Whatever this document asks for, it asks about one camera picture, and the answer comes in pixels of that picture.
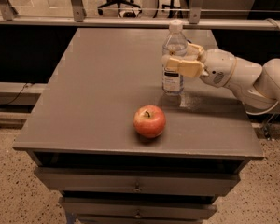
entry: apple stem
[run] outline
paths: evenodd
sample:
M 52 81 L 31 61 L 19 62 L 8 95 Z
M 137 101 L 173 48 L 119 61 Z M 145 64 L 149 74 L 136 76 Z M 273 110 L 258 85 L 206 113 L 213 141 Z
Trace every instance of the apple stem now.
M 149 112 L 148 112 L 148 111 L 146 111 L 146 114 L 148 115 L 148 117 L 150 117 L 150 114 L 149 114 Z

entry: railing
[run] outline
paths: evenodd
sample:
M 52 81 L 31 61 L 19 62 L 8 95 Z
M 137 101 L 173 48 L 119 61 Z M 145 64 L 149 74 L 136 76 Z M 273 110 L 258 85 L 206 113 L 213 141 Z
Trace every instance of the railing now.
M 277 30 L 274 24 L 253 15 L 280 16 L 280 10 L 252 10 L 255 0 L 159 0 L 158 4 L 149 0 L 150 7 L 147 0 L 134 0 L 140 9 L 104 7 L 104 15 L 100 15 L 98 6 L 105 1 L 0 0 L 0 24 L 162 28 L 168 26 L 168 20 L 175 14 L 190 29 Z M 135 16 L 121 16 L 129 11 Z

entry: chair leg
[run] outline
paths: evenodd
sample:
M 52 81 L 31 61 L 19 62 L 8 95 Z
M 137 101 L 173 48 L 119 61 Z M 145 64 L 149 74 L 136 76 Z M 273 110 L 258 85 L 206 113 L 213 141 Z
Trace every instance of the chair leg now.
M 122 4 L 125 4 L 125 5 L 129 5 L 129 6 L 132 6 L 132 7 L 138 7 L 140 8 L 139 5 L 135 4 L 135 3 L 131 3 L 131 2 L 128 2 L 127 0 L 121 0 L 120 1 Z
M 114 5 L 114 4 L 118 5 L 118 11 L 119 11 L 118 14 L 120 14 L 121 4 L 141 8 L 139 5 L 135 4 L 133 2 L 133 0 L 130 0 L 130 2 L 129 2 L 129 0 L 107 0 L 107 1 L 108 1 L 107 3 L 102 4 L 102 5 L 97 7 L 99 15 L 103 15 L 103 11 L 102 11 L 103 7 L 108 7 L 108 6 L 111 6 L 111 5 Z

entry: black cable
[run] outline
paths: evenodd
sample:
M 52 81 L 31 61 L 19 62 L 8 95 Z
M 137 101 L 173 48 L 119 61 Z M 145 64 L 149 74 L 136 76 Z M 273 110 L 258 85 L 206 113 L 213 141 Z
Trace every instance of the black cable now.
M 0 104 L 0 105 L 10 105 L 11 103 L 15 102 L 15 101 L 19 98 L 19 96 L 21 95 L 22 91 L 27 87 L 27 84 L 28 84 L 28 83 L 26 83 L 26 84 L 23 85 L 21 91 L 20 91 L 20 92 L 17 94 L 17 96 L 16 96 L 15 98 L 13 98 L 10 102 L 7 102 L 7 103 L 5 103 L 5 104 Z
M 160 5 L 160 0 L 158 0 L 156 13 L 155 13 L 155 15 L 153 15 L 153 17 L 152 17 L 153 19 L 154 19 L 154 18 L 156 18 L 156 17 L 157 17 L 157 15 L 158 15 L 159 5 Z

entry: plastic water bottle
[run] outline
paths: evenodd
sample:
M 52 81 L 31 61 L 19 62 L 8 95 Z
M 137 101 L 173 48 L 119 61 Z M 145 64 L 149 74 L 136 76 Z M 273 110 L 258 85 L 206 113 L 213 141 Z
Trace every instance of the plastic water bottle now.
M 182 33 L 183 22 L 172 20 L 169 23 L 169 34 L 162 46 L 162 54 L 183 57 L 187 54 L 188 41 Z M 177 96 L 184 90 L 184 78 L 176 72 L 163 67 L 162 88 L 167 95 Z

